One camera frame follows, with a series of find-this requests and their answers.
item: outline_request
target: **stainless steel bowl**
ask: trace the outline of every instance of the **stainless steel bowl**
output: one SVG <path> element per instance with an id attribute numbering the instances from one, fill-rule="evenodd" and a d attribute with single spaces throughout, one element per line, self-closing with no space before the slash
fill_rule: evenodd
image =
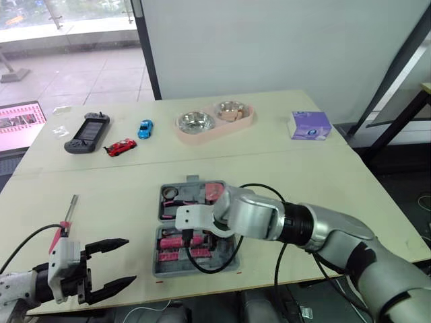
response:
<path id="1" fill-rule="evenodd" d="M 215 115 L 219 119 L 234 122 L 248 116 L 248 107 L 241 102 L 226 101 L 215 107 Z"/>
<path id="2" fill-rule="evenodd" d="M 189 112 L 178 119 L 179 129 L 190 135 L 211 130 L 215 125 L 214 119 L 204 112 Z"/>

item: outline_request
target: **toolbox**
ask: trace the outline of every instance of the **toolbox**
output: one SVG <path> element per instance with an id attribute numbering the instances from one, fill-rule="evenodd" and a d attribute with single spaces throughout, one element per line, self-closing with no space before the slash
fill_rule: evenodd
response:
<path id="1" fill-rule="evenodd" d="M 226 184 L 221 180 L 201 181 L 199 176 L 187 176 L 183 183 L 165 184 L 160 188 L 158 219 L 162 225 L 156 230 L 153 274 L 156 277 L 178 277 L 200 273 L 187 258 L 182 233 L 175 228 L 176 210 L 183 205 L 212 205 L 221 196 Z M 197 264 L 206 269 L 221 267 L 236 248 L 235 236 L 220 238 L 209 231 L 193 232 L 190 252 Z M 238 255 L 224 271 L 239 266 Z"/>

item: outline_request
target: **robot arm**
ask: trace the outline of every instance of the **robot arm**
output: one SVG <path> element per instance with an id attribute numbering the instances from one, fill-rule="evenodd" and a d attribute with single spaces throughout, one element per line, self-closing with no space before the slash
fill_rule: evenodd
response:
<path id="1" fill-rule="evenodd" d="M 129 241 L 106 239 L 88 244 L 79 251 L 77 242 L 62 237 L 50 251 L 49 262 L 25 273 L 0 275 L 0 322 L 22 323 L 28 310 L 55 299 L 63 303 L 68 296 L 78 295 L 78 303 L 89 305 L 112 297 L 132 283 L 136 276 L 111 281 L 92 291 L 91 270 L 87 260 L 96 252 L 109 252 Z"/>
<path id="2" fill-rule="evenodd" d="M 389 252 L 365 224 L 349 215 L 228 186 L 214 206 L 179 207 L 176 227 L 295 244 L 339 274 L 349 275 L 377 322 L 431 318 L 431 280 Z"/>

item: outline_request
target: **white bracket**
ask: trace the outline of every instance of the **white bracket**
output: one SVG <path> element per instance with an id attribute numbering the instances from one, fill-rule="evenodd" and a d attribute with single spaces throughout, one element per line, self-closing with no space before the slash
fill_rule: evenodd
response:
<path id="1" fill-rule="evenodd" d="M 79 242 L 69 241 L 66 237 L 59 239 L 49 255 L 48 286 L 58 304 L 67 301 L 67 296 L 61 290 L 61 280 L 79 265 L 80 260 Z"/>
<path id="2" fill-rule="evenodd" d="M 234 234 L 232 230 L 222 230 L 214 224 L 213 205 L 185 205 L 176 210 L 175 228 L 178 230 L 208 230 L 221 238 Z"/>

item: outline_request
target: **tissue box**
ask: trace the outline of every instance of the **tissue box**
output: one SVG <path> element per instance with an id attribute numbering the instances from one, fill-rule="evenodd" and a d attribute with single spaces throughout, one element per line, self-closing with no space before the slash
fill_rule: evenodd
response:
<path id="1" fill-rule="evenodd" d="M 293 111 L 288 128 L 292 139 L 325 140 L 332 126 L 324 112 Z"/>

